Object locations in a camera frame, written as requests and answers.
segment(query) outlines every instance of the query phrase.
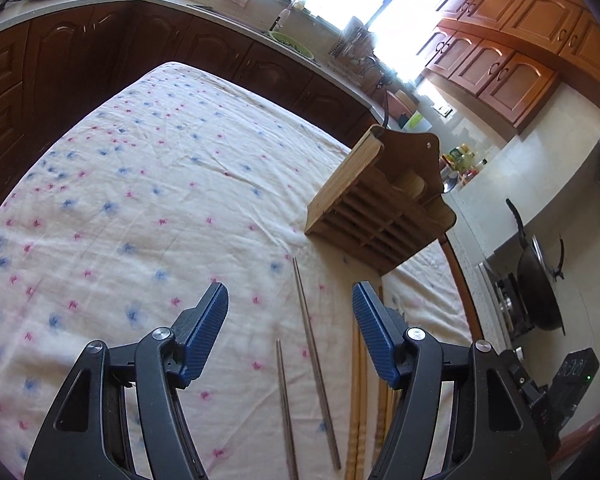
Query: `black frying pan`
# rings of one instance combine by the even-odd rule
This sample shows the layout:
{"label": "black frying pan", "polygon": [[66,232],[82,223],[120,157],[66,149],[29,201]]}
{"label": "black frying pan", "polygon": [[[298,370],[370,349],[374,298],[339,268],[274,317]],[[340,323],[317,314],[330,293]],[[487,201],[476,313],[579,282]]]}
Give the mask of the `black frying pan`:
{"label": "black frying pan", "polygon": [[562,274],[564,240],[560,237],[560,264],[556,269],[553,269],[546,264],[537,238],[534,236],[532,243],[529,243],[526,239],[522,217],[513,203],[506,199],[506,205],[515,216],[517,237],[522,246],[522,256],[517,264],[517,286],[529,319],[542,330],[561,328],[564,332],[564,323],[551,283],[551,280],[557,281],[558,276],[564,279]]}

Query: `blue rubber fingertip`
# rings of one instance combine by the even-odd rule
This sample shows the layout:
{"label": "blue rubber fingertip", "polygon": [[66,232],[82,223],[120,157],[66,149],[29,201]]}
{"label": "blue rubber fingertip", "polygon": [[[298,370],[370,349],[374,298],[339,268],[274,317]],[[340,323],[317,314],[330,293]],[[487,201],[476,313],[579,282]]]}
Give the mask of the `blue rubber fingertip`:
{"label": "blue rubber fingertip", "polygon": [[368,295],[362,285],[353,287],[353,313],[365,338],[366,348],[371,355],[373,365],[379,377],[395,388],[400,380],[400,373],[395,364],[396,346],[381,323]]}
{"label": "blue rubber fingertip", "polygon": [[184,363],[178,374],[185,384],[200,377],[228,311],[229,293],[221,286],[185,345]]}

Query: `cloth on counter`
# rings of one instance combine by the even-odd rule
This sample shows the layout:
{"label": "cloth on counter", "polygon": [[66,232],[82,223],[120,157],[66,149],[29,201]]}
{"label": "cloth on counter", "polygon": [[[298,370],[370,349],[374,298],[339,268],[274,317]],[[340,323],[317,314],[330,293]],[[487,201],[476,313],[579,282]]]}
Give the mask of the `cloth on counter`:
{"label": "cloth on counter", "polygon": [[[380,280],[303,230],[307,204],[347,151],[291,112],[177,63],[147,74],[59,139],[0,208],[0,459],[9,469],[23,475],[88,341],[137,342],[220,281],[229,313],[202,376],[180,392],[207,472],[286,477],[280,338],[300,475],[342,478],[331,465],[291,258],[301,268],[344,463],[351,286]],[[385,301],[441,340],[470,341],[437,243],[385,277]],[[372,435],[370,361],[369,370]],[[135,393],[127,394],[138,473],[149,476]],[[449,409],[446,396],[447,418]]]}

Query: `blue gripper pad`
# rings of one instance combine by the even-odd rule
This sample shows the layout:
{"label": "blue gripper pad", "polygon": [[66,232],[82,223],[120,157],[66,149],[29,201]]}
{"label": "blue gripper pad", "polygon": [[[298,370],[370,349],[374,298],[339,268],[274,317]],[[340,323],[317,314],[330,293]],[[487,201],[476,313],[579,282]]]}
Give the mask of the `blue gripper pad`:
{"label": "blue gripper pad", "polygon": [[396,357],[404,345],[407,324],[402,321],[403,326],[396,325],[397,318],[391,316],[369,282],[353,286],[352,304],[375,370],[390,387],[396,388],[400,381]]}
{"label": "blue gripper pad", "polygon": [[176,342],[173,358],[181,366],[178,387],[186,388],[200,377],[228,310],[228,290],[222,283],[212,283],[197,306],[175,320],[171,330]]}

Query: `cabinet handle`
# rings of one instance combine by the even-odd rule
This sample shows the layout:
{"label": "cabinet handle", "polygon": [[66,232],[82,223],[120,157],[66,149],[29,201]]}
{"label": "cabinet handle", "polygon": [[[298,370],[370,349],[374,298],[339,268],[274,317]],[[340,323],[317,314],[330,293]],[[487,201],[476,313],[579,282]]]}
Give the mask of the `cabinet handle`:
{"label": "cabinet handle", "polygon": [[508,69],[508,68],[503,68],[502,70],[500,70],[500,73],[499,73],[499,74],[497,74],[497,80],[498,80],[498,81],[502,81],[502,76],[503,76],[503,75],[504,75],[506,72],[508,72],[508,71],[509,71],[509,69]]}

